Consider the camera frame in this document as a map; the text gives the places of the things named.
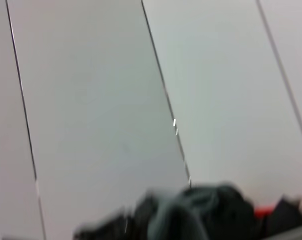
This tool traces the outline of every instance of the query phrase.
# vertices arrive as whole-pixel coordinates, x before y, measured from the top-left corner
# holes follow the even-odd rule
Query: pile of clothes
[[[82,227],[74,240],[260,240],[302,226],[302,199],[254,209],[232,186],[148,194],[133,214]]]

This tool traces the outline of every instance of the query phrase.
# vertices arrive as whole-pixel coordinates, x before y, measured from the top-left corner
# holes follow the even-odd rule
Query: dark vertical line
[[[286,73],[286,71],[285,71],[284,65],[283,65],[282,60],[281,60],[281,58],[280,58],[280,54],[279,54],[279,51],[278,51],[276,42],[275,42],[274,37],[273,37],[273,35],[272,35],[271,29],[270,29],[270,27],[269,27],[269,25],[268,25],[267,17],[266,17],[266,15],[265,15],[264,11],[263,11],[263,8],[262,8],[262,5],[261,5],[260,0],[256,0],[256,4],[257,4],[257,8],[258,8],[258,10],[259,10],[259,13],[260,13],[260,15],[261,15],[262,22],[263,22],[263,25],[264,25],[264,27],[265,27],[266,34],[267,34],[267,36],[268,36],[268,39],[269,39],[269,41],[270,41],[271,48],[272,48],[273,54],[274,54],[274,56],[275,56],[277,65],[278,65],[278,67],[279,67],[279,70],[280,70],[282,79],[283,79],[283,81],[284,81],[285,88],[286,88],[287,93],[288,93],[288,95],[289,95],[289,98],[290,98],[290,101],[291,101],[291,104],[292,104],[292,107],[293,107],[293,110],[294,110],[294,113],[295,113],[297,122],[298,122],[299,127],[300,127],[300,131],[301,131],[301,133],[302,133],[302,117],[301,117],[301,114],[300,114],[300,111],[299,111],[297,102],[296,102],[296,100],[295,100],[295,96],[294,96],[293,91],[292,91],[292,89],[291,89],[291,86],[290,86],[290,83],[289,83],[289,79],[288,79],[287,73]]]
[[[35,159],[34,159],[34,154],[33,154],[32,143],[31,143],[29,122],[28,122],[28,116],[27,116],[27,110],[26,110],[26,104],[25,104],[25,97],[23,95],[20,69],[19,69],[19,63],[18,63],[18,57],[17,57],[17,51],[16,51],[15,38],[14,38],[14,35],[13,35],[12,23],[11,23],[11,18],[10,18],[8,0],[5,0],[5,5],[6,5],[6,12],[7,12],[8,20],[9,20],[9,25],[10,25],[12,45],[13,45],[14,57],[15,57],[15,64],[16,64],[16,69],[17,69],[17,75],[18,75],[18,78],[19,78],[20,91],[21,91],[23,110],[24,110],[24,116],[25,116],[25,123],[26,123],[26,128],[27,128],[27,135],[28,135],[28,138],[29,138],[29,144],[30,144],[30,151],[31,151],[31,158],[32,158],[32,165],[33,165],[33,172],[34,172],[34,179],[35,179],[35,187],[36,187],[36,190],[37,190],[37,198],[38,198],[38,204],[39,204],[40,221],[41,221],[43,239],[46,240],[47,236],[46,236],[46,230],[45,230],[45,222],[44,222],[44,218],[43,218],[43,211],[42,211],[42,205],[41,205],[41,199],[40,199],[39,186],[37,185],[37,171],[36,171]]]
[[[160,66],[159,57],[158,57],[156,46],[155,46],[155,42],[154,42],[154,39],[153,39],[153,36],[152,36],[152,33],[151,33],[151,28],[150,28],[150,24],[149,24],[149,20],[148,20],[148,17],[147,17],[146,8],[145,8],[145,5],[143,3],[143,0],[141,0],[141,3],[142,3],[142,9],[143,9],[143,13],[144,13],[147,29],[149,31],[149,36],[151,38],[151,43],[152,43],[152,47],[153,47],[153,51],[154,51],[157,67],[158,67],[159,72],[160,72],[161,81],[162,81],[163,88],[164,88],[164,91],[165,91],[166,100],[167,100],[167,103],[168,103],[168,106],[169,106],[169,110],[170,110],[170,113],[171,113],[171,118],[172,118],[172,121],[173,121],[175,119],[175,116],[174,116],[174,113],[173,113],[172,105],[170,103],[168,91],[167,91],[167,88],[166,88],[166,83],[165,83],[165,80],[164,80],[164,77],[163,77],[163,73],[162,73],[162,69],[161,69],[161,66]],[[181,144],[181,140],[180,140],[179,134],[176,137],[177,137],[177,142],[178,142],[178,145],[179,145],[180,152],[182,154],[182,159],[183,159],[183,163],[184,163],[184,167],[185,167],[185,172],[186,172],[188,184],[189,184],[189,187],[191,187],[191,176],[190,176],[189,168],[188,168],[188,165],[187,165],[187,161],[186,161],[186,158],[185,158],[185,153],[184,153],[183,148],[182,148],[182,144]]]

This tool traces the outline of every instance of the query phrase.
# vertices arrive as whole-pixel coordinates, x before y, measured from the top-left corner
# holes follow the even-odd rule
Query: white surface
[[[302,134],[254,0],[143,0],[192,182],[302,194]]]
[[[9,1],[48,240],[187,177],[139,0]]]
[[[261,1],[302,118],[302,0]]]
[[[0,0],[0,236],[43,240],[6,2]]]

